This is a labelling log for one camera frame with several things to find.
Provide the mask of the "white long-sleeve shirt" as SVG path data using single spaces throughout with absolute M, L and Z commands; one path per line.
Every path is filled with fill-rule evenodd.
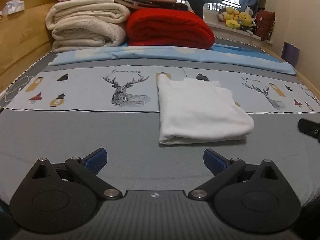
M 241 140 L 253 131 L 253 119 L 217 81 L 159 74 L 157 88 L 161 145 Z

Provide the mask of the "grey deer-print bed cover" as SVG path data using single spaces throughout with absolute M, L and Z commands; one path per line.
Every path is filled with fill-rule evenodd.
M 107 150 L 99 177 L 120 191 L 190 191 L 212 178 L 203 152 L 276 163 L 303 205 L 319 197 L 319 142 L 298 130 L 319 122 L 319 100 L 295 75 L 233 64 L 119 59 L 28 71 L 1 113 L 1 199 L 9 202 L 39 158 L 52 163 Z M 254 121 L 241 140 L 161 145 L 157 77 L 217 81 Z

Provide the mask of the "light blue folded sheet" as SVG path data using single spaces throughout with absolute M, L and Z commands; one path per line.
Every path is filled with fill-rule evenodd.
M 251 67 L 280 74 L 296 75 L 295 68 L 288 62 L 255 50 L 215 44 L 210 49 L 177 46 L 121 46 L 96 47 L 58 53 L 50 66 L 62 64 L 119 60 L 158 59 L 190 62 L 222 63 Z

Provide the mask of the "yellow plush toys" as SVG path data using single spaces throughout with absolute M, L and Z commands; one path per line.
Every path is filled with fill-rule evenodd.
M 251 30 L 256 27 L 252 16 L 246 12 L 240 12 L 233 7 L 226 7 L 219 11 L 218 19 L 227 27 L 240 30 Z

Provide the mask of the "wooden headboard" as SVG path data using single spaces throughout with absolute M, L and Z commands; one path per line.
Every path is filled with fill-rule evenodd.
M 1 0 L 1 9 L 8 1 Z M 1 91 L 52 49 L 53 38 L 44 20 L 57 0 L 22 1 L 23 11 L 1 17 Z

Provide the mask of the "cream folded quilt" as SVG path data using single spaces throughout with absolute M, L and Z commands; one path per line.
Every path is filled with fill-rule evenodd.
M 63 53 L 92 47 L 117 47 L 126 40 L 129 16 L 129 9 L 114 0 L 56 3 L 45 19 L 54 39 L 52 51 Z

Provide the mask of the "red folded blanket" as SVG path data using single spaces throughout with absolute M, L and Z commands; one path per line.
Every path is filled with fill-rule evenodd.
M 178 46 L 209 49 L 215 36 L 202 18 L 190 11 L 140 9 L 126 24 L 130 46 Z

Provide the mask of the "tissue pack on headboard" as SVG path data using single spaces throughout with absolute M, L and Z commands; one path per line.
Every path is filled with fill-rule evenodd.
M 6 3 L 1 11 L 1 16 L 6 17 L 11 14 L 18 13 L 25 9 L 24 1 L 22 0 L 11 0 Z

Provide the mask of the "purple box by wall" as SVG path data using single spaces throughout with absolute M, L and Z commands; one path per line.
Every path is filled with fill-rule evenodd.
M 296 67 L 299 58 L 299 52 L 299 48 L 290 43 L 284 42 L 281 58 L 290 63 L 293 67 Z

